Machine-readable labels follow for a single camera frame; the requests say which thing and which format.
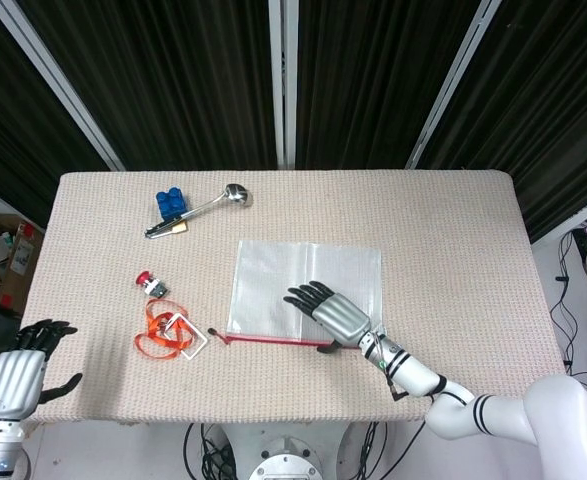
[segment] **black curtain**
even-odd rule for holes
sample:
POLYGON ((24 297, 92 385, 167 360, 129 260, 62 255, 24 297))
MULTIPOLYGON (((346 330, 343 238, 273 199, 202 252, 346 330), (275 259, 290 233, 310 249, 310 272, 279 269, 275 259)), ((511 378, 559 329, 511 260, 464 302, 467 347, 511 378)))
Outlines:
POLYGON ((127 169, 277 167, 266 1, 19 4, 127 169))
POLYGON ((300 0, 297 168, 404 168, 479 0, 300 0))
POLYGON ((531 240, 587 205, 587 1, 505 0, 418 168, 510 173, 531 240))
POLYGON ((105 169, 0 22, 0 198, 45 227, 62 174, 105 169))

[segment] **ziplock bag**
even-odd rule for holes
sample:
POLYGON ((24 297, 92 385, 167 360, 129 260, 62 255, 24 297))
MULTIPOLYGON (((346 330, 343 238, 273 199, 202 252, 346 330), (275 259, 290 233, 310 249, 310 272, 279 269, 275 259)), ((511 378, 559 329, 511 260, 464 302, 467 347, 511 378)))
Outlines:
POLYGON ((316 322, 285 303, 287 289, 317 280, 382 323, 382 256, 379 250, 313 243, 241 240, 227 338, 326 345, 332 338, 316 322))

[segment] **metal ladle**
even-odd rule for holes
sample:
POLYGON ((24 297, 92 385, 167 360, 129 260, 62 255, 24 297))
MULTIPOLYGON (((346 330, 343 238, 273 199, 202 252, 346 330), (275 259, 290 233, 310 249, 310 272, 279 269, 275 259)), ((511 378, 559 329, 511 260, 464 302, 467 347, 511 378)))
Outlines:
POLYGON ((184 220, 189 220, 200 213, 209 210, 210 208, 214 207, 217 203, 222 200, 228 200, 230 202, 236 203, 238 205, 242 205, 243 207, 250 207, 253 203, 253 196, 251 192, 249 192, 246 188, 242 185, 238 185, 237 183, 229 183, 225 188, 222 194, 217 197, 215 200, 211 200, 204 205, 201 205, 193 210, 183 213, 177 218, 173 220, 165 220, 162 223, 158 223, 154 227, 147 228, 144 232, 146 238, 158 238, 166 235, 170 232, 171 228, 177 225, 184 220))

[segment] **table surface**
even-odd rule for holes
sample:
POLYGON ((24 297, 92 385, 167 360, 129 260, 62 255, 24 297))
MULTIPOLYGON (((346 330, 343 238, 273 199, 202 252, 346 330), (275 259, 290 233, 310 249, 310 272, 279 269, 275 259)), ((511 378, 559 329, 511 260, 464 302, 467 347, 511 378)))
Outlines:
POLYGON ((25 324, 79 329, 52 356, 45 388, 81 371, 79 387, 40 406, 39 421, 256 422, 398 420, 429 400, 393 402, 359 351, 218 339, 193 361, 144 357, 151 270, 203 329, 224 331, 240 239, 314 242, 382 252, 383 318, 390 338, 476 394, 521 395, 563 371, 508 175, 495 171, 137 172, 62 177, 25 312, 25 324), (158 191, 179 186, 191 205, 227 183, 254 195, 189 231, 144 238, 158 191))

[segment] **robotic arm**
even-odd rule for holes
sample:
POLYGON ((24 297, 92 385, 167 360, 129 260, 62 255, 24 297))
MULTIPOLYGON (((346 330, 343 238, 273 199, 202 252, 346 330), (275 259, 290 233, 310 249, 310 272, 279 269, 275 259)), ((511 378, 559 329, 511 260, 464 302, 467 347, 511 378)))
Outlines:
POLYGON ((42 320, 20 330, 14 349, 0 355, 0 478, 10 478, 15 469, 24 440, 21 421, 38 404, 66 395, 82 379, 76 373, 65 385, 42 391, 51 354, 62 337, 76 331, 68 322, 42 320))
POLYGON ((548 479, 587 478, 587 392, 575 379, 553 375, 532 384, 524 399, 480 395, 423 365, 400 345, 371 330, 350 300, 320 282, 291 288, 284 301, 318 322, 335 339, 323 353, 359 347, 386 377, 394 400, 431 396, 425 422, 452 440, 486 434, 537 445, 548 479), (398 393, 395 385, 405 390, 398 393))

